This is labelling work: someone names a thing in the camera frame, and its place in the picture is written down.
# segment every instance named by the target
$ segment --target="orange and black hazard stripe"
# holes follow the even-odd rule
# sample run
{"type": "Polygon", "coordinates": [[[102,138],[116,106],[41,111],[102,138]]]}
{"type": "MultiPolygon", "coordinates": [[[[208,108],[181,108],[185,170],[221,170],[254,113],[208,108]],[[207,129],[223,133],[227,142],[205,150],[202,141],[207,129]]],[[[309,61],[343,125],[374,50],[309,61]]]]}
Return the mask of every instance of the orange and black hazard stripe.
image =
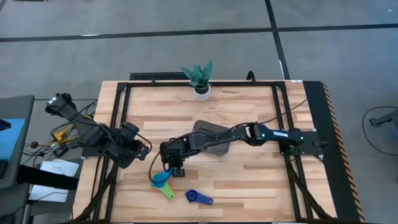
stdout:
{"type": "Polygon", "coordinates": [[[341,220],[365,222],[328,88],[322,82],[303,84],[319,139],[329,142],[329,145],[323,147],[323,164],[337,217],[341,220]]]}
{"type": "Polygon", "coordinates": [[[353,193],[353,197],[354,197],[354,201],[355,201],[355,205],[357,206],[356,209],[358,211],[359,219],[360,219],[361,222],[365,222],[365,217],[363,215],[361,202],[359,201],[358,193],[356,193],[356,188],[355,188],[355,184],[354,184],[353,174],[351,173],[351,168],[349,168],[349,164],[348,164],[348,160],[347,160],[347,154],[346,154],[346,149],[344,148],[343,140],[341,140],[341,133],[340,133],[340,129],[339,129],[338,124],[337,124],[336,114],[335,114],[335,111],[333,109],[333,105],[331,103],[328,87],[327,87],[327,85],[324,82],[322,82],[322,85],[323,85],[323,89],[325,91],[326,101],[328,103],[328,107],[329,107],[329,110],[330,110],[330,116],[331,116],[331,120],[333,122],[333,127],[335,128],[335,133],[336,133],[336,138],[337,138],[337,141],[338,141],[339,150],[340,150],[340,153],[341,153],[341,158],[344,160],[343,164],[344,164],[344,166],[346,168],[346,174],[347,174],[347,178],[348,178],[348,181],[349,181],[349,186],[351,187],[351,190],[352,190],[352,193],[353,193]]]}

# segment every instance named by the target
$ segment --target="potted plant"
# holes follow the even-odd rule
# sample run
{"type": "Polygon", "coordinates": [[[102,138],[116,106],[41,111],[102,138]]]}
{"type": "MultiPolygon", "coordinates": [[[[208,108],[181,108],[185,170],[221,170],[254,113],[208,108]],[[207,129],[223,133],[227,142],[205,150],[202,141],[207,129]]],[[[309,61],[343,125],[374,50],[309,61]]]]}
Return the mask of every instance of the potted plant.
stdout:
{"type": "Polygon", "coordinates": [[[193,64],[193,72],[187,68],[181,67],[182,72],[191,81],[190,84],[193,87],[193,95],[198,101],[206,101],[210,96],[210,85],[209,79],[213,73],[213,61],[207,63],[207,65],[201,69],[200,65],[193,64]]]}

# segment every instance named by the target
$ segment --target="green leaves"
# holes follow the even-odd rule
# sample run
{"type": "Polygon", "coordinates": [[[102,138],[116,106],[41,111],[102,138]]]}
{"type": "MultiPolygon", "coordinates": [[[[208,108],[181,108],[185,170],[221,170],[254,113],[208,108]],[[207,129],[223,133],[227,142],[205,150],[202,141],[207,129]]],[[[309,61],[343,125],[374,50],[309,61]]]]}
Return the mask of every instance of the green leaves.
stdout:
{"type": "Polygon", "coordinates": [[[201,69],[200,65],[193,64],[193,72],[187,68],[181,67],[182,72],[191,80],[190,84],[193,87],[205,88],[208,85],[209,79],[213,73],[213,61],[207,63],[207,65],[201,69]]]}

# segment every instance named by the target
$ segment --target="white paper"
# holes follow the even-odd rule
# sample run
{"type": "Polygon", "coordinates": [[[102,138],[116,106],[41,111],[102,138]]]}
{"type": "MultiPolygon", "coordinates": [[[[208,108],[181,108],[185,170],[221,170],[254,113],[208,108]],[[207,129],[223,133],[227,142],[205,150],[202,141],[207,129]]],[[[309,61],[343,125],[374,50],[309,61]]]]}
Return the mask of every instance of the white paper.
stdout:
{"type": "MultiPolygon", "coordinates": [[[[73,177],[77,171],[79,164],[74,162],[55,159],[52,162],[43,161],[40,170],[52,172],[54,174],[67,175],[73,177]]],[[[43,200],[48,202],[65,202],[67,200],[68,190],[56,189],[53,187],[44,187],[34,185],[29,195],[29,200],[43,200]]]]}

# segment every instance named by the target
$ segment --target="paper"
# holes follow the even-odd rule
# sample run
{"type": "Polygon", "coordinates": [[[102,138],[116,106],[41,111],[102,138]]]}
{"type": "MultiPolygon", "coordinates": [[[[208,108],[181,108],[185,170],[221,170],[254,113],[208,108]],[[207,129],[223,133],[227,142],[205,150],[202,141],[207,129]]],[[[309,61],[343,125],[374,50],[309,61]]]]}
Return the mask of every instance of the paper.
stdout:
{"type": "MultiPolygon", "coordinates": [[[[67,175],[69,177],[73,177],[78,167],[79,164],[76,164],[74,162],[55,159],[52,162],[43,161],[40,170],[52,172],[54,174],[62,174],[62,175],[67,175]]],[[[68,196],[68,190],[34,185],[29,195],[29,200],[65,202],[67,200],[67,196],[68,196]]]]}
{"type": "Polygon", "coordinates": [[[3,119],[11,124],[11,128],[0,131],[0,159],[10,160],[25,119],[3,119]]]}

